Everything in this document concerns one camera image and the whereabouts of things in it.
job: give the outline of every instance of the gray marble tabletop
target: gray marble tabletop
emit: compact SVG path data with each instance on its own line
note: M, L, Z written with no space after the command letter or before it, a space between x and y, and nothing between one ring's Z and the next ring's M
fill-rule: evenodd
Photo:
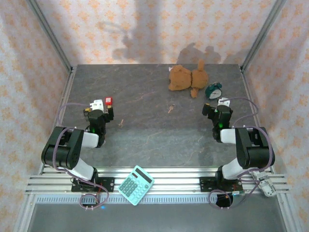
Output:
M208 101L203 90L192 99L190 89L169 91L169 64L79 65L68 102L89 104L113 98L114 120L106 124L106 143L83 148L81 158L103 166L220 166L236 157L234 145L212 138L212 122L202 115ZM184 65L193 70L197 65ZM238 65L208 64L209 83L221 82L223 97L247 97ZM168 114L169 107L175 108ZM231 122L251 113L248 102L232 101ZM118 124L124 120L123 127ZM254 125L254 119L243 120ZM67 107L64 126L86 128L83 109Z

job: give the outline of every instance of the clock face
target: clock face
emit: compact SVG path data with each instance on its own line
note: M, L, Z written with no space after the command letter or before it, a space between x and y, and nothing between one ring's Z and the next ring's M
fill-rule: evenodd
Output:
M209 99L216 99L221 96L222 92L220 89L215 89L209 96Z

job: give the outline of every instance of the teal alarm clock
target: teal alarm clock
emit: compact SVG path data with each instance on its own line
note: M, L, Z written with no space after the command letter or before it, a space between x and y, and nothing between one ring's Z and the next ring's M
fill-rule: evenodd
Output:
M206 98L209 100L214 100L222 95L222 85L219 82L215 82L211 85L209 85L205 90Z

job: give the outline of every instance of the floral wall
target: floral wall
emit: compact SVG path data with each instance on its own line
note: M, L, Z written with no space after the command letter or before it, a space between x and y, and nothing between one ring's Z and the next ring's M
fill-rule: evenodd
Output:
M309 2L287 1L248 71L260 122L270 133L276 171L288 183L309 228Z
M0 1L0 231L36 174L68 73L25 0Z
M72 65L241 64L275 0L38 0Z

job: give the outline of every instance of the small key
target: small key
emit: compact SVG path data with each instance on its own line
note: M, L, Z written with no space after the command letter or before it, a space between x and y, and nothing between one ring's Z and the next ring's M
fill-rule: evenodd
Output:
M170 107L169 107L169 112L168 112L168 114L174 109L174 107L175 107L175 105L173 104L173 105L171 105Z

